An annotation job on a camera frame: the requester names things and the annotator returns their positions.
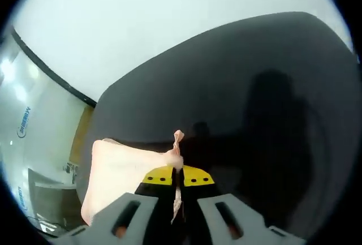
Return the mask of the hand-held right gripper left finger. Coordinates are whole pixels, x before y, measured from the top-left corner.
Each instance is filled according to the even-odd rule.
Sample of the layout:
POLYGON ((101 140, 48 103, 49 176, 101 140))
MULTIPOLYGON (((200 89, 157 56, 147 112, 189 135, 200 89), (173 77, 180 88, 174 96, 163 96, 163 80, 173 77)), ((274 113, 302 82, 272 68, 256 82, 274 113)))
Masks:
POLYGON ((135 193, 125 193, 56 244, 172 244, 173 168, 146 174, 135 193))

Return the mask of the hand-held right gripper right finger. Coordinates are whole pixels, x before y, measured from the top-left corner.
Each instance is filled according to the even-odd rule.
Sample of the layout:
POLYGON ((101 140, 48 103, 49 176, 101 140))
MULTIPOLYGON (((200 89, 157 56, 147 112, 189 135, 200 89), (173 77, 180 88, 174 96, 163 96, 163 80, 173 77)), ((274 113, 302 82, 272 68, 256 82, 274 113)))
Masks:
POLYGON ((190 244, 306 244, 232 194, 222 194, 207 172, 183 166, 181 194, 190 244))

